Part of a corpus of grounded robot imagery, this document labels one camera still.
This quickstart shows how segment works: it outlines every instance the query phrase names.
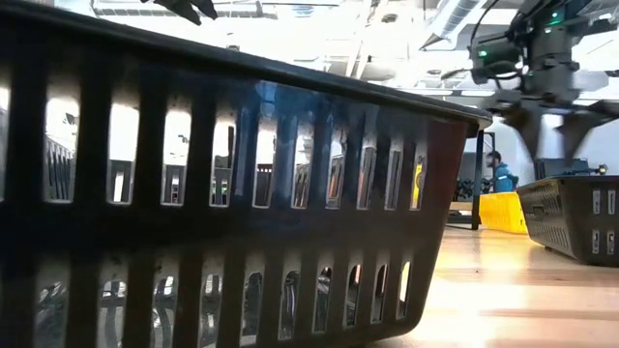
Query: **metal beam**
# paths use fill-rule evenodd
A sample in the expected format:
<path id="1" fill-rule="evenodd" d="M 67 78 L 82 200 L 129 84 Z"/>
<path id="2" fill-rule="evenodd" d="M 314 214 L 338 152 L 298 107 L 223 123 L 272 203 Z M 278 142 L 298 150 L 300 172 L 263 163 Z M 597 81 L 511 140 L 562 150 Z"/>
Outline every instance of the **metal beam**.
<path id="1" fill-rule="evenodd" d="M 376 10 L 374 11 L 374 16 L 368 22 L 368 25 L 365 28 L 365 31 L 369 30 L 372 25 L 380 23 L 382 20 L 383 14 L 385 13 L 385 9 L 387 9 L 387 3 L 389 0 L 380 0 L 378 6 L 376 6 Z M 369 51 L 368 46 L 363 44 L 363 37 L 361 41 L 360 54 L 359 54 L 359 66 L 357 66 L 357 72 L 355 73 L 355 78 L 361 79 L 362 74 L 364 73 L 364 69 L 368 64 Z"/>
<path id="2" fill-rule="evenodd" d="M 357 62 L 357 57 L 359 56 L 359 51 L 361 50 L 361 45 L 363 44 L 362 33 L 365 32 L 365 27 L 368 24 L 368 16 L 369 11 L 371 10 L 371 0 L 364 0 L 363 7 L 359 11 L 359 17 L 357 21 L 357 29 L 355 30 L 355 41 L 353 45 L 353 51 L 350 52 L 350 56 L 348 57 L 348 64 L 346 65 L 346 77 L 352 76 L 352 71 L 355 69 L 355 63 Z"/>

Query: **yellow bin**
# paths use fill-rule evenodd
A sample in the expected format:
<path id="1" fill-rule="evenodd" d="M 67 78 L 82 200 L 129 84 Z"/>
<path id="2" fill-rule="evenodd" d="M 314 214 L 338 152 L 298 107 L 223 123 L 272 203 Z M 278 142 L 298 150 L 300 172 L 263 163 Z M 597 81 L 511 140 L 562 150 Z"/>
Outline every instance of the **yellow bin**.
<path id="1" fill-rule="evenodd" d="M 480 197 L 482 225 L 497 231 L 526 234 L 526 223 L 518 194 L 501 192 Z"/>

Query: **ceiling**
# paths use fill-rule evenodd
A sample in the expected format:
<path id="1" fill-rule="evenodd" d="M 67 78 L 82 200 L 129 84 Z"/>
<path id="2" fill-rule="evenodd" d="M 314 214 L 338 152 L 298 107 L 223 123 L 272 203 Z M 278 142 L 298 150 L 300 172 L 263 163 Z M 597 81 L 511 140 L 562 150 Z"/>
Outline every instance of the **ceiling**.
<path id="1" fill-rule="evenodd" d="M 486 0 L 463 20 L 459 34 L 425 51 L 419 47 L 432 34 L 438 0 L 215 0 L 220 17 L 203 16 L 200 26 L 140 0 L 54 1 L 85 15 L 465 104 L 475 104 L 475 93 L 487 93 L 475 91 L 494 89 L 476 86 L 467 73 L 440 79 L 470 64 L 466 47 Z M 521 2 L 499 1 L 478 35 L 505 30 Z M 619 69 L 613 59 L 618 54 L 619 32 L 586 37 L 575 47 L 581 65 L 576 86 L 587 98 L 619 99 L 615 78 L 604 72 Z"/>

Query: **white wall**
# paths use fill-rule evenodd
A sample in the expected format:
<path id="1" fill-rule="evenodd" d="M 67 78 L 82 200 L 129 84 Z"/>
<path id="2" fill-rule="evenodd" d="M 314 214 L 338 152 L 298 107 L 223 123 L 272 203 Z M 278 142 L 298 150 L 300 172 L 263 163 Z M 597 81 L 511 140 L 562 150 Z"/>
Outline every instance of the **white wall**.
<path id="1" fill-rule="evenodd" d="M 546 115 L 542 122 L 540 149 L 538 157 L 557 159 L 562 157 L 561 136 L 555 130 L 562 124 L 559 116 Z M 535 180 L 533 162 L 520 140 L 518 133 L 504 125 L 500 118 L 495 118 L 486 131 L 494 131 L 496 150 L 501 153 L 512 173 L 517 175 L 519 185 L 526 185 Z M 619 175 L 619 153 L 615 152 L 614 139 L 619 136 L 619 120 L 593 129 L 585 138 L 576 153 L 576 157 L 589 161 L 590 167 L 600 164 L 608 165 L 608 174 Z M 468 139 L 465 151 L 475 151 L 475 139 Z"/>

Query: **black pole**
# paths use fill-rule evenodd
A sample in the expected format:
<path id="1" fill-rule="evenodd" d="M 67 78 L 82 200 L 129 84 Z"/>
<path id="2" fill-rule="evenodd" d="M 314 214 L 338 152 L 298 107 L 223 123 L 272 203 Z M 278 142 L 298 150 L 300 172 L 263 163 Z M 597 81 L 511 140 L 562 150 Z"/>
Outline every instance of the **black pole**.
<path id="1" fill-rule="evenodd" d="M 232 168 L 233 152 L 234 152 L 234 127 L 228 127 L 228 166 L 227 166 L 227 169 Z"/>
<path id="2" fill-rule="evenodd" d="M 492 138 L 492 152 L 494 152 L 496 150 L 496 136 L 494 131 L 489 132 L 488 133 L 490 135 L 490 137 Z M 494 160 L 492 161 L 492 184 L 494 185 L 494 181 L 496 180 L 496 163 L 494 162 Z"/>
<path id="3" fill-rule="evenodd" d="M 475 153 L 475 179 L 473 182 L 473 212 L 471 213 L 471 229 L 477 231 L 480 228 L 480 192 L 482 188 L 482 171 L 484 163 L 484 131 L 477 133 L 477 149 Z"/>

